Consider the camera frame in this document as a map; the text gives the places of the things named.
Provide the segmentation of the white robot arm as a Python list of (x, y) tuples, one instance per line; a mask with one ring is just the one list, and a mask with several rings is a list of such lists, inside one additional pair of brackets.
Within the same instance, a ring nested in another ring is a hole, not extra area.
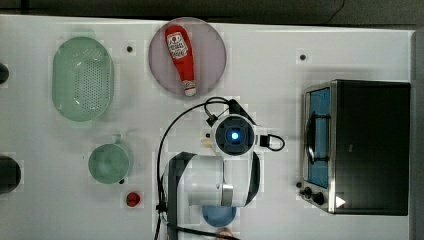
[(256, 124), (239, 114), (217, 120), (211, 129), (213, 153), (181, 152), (163, 174), (167, 202), (167, 240), (188, 240), (211, 234), (185, 221), (191, 206), (245, 207), (256, 197), (261, 179), (255, 152)]

